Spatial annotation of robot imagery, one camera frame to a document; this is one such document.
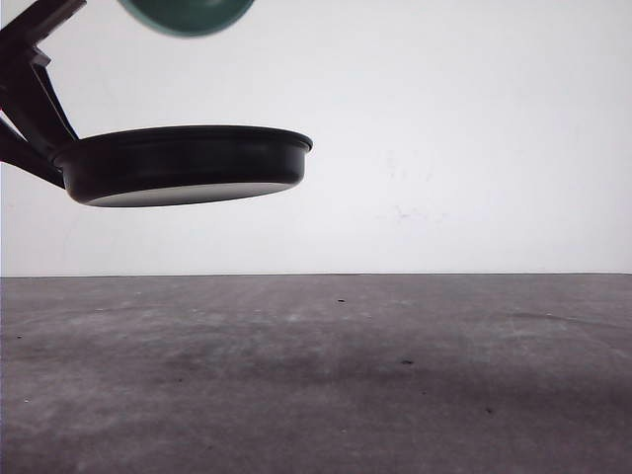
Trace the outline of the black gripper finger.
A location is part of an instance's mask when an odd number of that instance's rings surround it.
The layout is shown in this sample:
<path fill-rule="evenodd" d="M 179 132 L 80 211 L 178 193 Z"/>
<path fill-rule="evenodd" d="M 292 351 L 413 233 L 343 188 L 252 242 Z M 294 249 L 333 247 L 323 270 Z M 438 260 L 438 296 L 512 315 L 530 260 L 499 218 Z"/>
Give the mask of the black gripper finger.
<path fill-rule="evenodd" d="M 42 156 L 78 139 L 46 71 L 49 63 L 36 46 L 29 46 L 14 51 L 1 66 L 1 107 Z"/>
<path fill-rule="evenodd" d="M 52 162 L 55 142 L 32 123 L 10 125 L 1 118 L 1 162 L 64 189 L 63 173 Z"/>

